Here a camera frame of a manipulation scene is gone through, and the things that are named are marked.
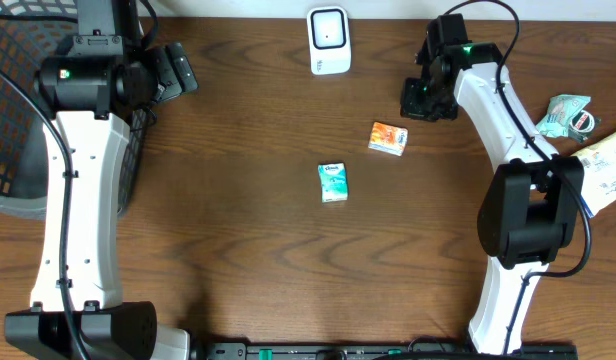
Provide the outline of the teal snack packet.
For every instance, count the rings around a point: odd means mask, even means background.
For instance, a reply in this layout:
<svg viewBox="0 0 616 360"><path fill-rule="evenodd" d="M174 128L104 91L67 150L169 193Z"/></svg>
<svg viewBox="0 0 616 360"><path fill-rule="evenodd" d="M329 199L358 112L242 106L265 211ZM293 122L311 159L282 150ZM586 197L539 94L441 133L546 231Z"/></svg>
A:
<svg viewBox="0 0 616 360"><path fill-rule="evenodd" d="M550 99L546 115L537 124L539 132L550 138L568 137L570 120L590 103L589 96L562 94Z"/></svg>

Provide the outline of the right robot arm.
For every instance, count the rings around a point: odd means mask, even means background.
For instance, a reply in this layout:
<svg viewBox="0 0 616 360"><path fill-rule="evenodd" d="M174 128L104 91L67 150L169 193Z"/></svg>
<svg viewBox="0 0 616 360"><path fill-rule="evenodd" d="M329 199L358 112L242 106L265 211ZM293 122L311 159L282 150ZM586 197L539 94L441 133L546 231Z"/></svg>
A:
<svg viewBox="0 0 616 360"><path fill-rule="evenodd" d="M473 42L464 18L432 20L417 55L417 78L404 82L400 114L435 122L465 112L483 142L493 178L477 215L488 256L486 277L468 334L474 352L518 357L521 330L540 278L586 220L584 167L562 156L537 130L510 82L508 55Z"/></svg>

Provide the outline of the small orange carton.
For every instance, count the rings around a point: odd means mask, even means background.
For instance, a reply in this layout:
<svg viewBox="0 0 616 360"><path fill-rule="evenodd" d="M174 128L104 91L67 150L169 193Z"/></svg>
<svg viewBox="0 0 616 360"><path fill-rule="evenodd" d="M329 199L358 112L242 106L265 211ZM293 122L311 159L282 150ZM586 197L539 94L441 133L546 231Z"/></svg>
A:
<svg viewBox="0 0 616 360"><path fill-rule="evenodd" d="M374 122L368 148L395 156L401 156L408 142L408 130L380 122Z"/></svg>

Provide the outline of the light blue tissue pack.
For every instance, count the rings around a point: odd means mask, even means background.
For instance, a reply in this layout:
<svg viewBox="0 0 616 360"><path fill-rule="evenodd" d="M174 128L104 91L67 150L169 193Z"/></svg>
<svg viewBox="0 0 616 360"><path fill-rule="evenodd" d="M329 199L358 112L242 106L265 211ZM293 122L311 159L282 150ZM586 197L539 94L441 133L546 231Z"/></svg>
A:
<svg viewBox="0 0 616 360"><path fill-rule="evenodd" d="M343 163L321 164L318 174L324 203L348 199L347 173Z"/></svg>

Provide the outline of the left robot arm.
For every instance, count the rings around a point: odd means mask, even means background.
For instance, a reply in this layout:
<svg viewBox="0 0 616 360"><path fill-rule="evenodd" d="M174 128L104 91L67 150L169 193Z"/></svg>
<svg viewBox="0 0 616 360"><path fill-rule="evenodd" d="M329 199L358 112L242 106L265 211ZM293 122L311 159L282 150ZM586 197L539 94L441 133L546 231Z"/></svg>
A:
<svg viewBox="0 0 616 360"><path fill-rule="evenodd" d="M118 197L135 112L194 91L183 47L156 47L136 1L81 1L68 53L46 58L28 99L48 161L42 261L29 307L4 319L5 340L37 359L200 359L186 330L149 301L123 298Z"/></svg>

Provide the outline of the large yellow snack bag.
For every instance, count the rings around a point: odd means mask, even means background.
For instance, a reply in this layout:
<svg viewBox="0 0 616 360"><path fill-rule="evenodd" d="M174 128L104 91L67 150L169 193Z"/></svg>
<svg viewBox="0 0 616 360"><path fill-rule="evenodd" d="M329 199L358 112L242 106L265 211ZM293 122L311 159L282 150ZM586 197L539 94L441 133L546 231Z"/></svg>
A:
<svg viewBox="0 0 616 360"><path fill-rule="evenodd" d="M616 132L575 153L584 167L581 190L590 218L616 200Z"/></svg>

